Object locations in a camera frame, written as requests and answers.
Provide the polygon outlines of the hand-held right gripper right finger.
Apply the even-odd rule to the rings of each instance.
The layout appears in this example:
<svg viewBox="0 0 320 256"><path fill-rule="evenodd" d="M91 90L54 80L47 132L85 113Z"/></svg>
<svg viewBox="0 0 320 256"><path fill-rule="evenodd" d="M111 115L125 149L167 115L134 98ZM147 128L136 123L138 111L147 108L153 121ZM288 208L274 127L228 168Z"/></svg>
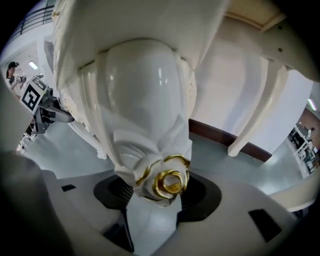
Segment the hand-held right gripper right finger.
<svg viewBox="0 0 320 256"><path fill-rule="evenodd" d="M266 256L297 221L256 187L219 176L192 172L181 202L176 256Z"/></svg>

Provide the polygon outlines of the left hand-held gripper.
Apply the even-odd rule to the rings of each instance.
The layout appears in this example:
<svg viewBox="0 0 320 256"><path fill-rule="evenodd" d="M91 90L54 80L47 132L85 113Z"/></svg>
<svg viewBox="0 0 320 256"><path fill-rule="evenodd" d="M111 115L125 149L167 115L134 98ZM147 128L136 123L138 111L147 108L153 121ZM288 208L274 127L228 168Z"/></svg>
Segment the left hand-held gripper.
<svg viewBox="0 0 320 256"><path fill-rule="evenodd" d="M33 120L26 134L44 134L54 122L72 123L75 119L69 112L61 110L59 99L49 87L43 75L32 76L27 82L20 103L32 114Z"/></svg>

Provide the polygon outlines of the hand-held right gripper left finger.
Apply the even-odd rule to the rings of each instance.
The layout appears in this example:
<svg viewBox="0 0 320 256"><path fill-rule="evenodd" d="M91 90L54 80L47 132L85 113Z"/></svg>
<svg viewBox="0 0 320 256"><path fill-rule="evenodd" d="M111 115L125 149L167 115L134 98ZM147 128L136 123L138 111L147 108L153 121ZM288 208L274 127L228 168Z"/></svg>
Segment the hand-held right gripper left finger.
<svg viewBox="0 0 320 256"><path fill-rule="evenodd" d="M126 207L133 191L112 172L58 179L42 170L49 199L74 256L131 256Z"/></svg>

